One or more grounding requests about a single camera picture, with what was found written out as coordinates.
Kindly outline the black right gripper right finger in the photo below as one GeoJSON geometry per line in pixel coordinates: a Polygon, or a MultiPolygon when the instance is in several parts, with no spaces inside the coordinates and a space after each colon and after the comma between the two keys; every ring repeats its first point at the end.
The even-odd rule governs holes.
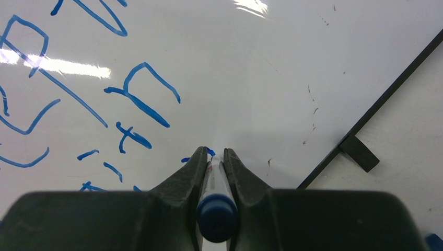
{"type": "Polygon", "coordinates": [[[428,250],[390,193],[277,189],[233,149],[224,150],[223,162],[239,217],[228,250],[428,250]]]}

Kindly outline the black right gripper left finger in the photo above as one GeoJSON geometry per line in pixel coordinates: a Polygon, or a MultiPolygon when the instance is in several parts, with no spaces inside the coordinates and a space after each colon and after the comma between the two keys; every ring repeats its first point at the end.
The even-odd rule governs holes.
{"type": "Polygon", "coordinates": [[[207,148],[149,191],[48,191],[20,197],[1,250],[201,250],[196,207],[207,148]]]}

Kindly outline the blue whiteboard marker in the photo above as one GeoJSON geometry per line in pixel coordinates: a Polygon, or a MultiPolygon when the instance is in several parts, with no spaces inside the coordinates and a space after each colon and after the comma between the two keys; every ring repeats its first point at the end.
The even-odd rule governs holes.
{"type": "Polygon", "coordinates": [[[212,243],[229,240],[238,228],[238,208],[221,155],[213,156],[207,163],[196,220],[201,235],[212,243]]]}

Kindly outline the black framed whiteboard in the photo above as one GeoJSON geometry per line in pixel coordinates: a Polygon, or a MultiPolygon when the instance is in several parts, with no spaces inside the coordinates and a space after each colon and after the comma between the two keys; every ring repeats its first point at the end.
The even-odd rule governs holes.
{"type": "Polygon", "coordinates": [[[1,215],[199,146],[298,187],[441,30],[442,1],[1,1],[1,215]]]}

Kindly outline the blue marker cap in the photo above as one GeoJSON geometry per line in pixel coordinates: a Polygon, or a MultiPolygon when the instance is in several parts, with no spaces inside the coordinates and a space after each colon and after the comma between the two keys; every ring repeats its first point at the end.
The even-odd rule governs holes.
{"type": "Polygon", "coordinates": [[[430,251],[443,251],[443,240],[437,234],[428,235],[425,242],[430,251]]]}

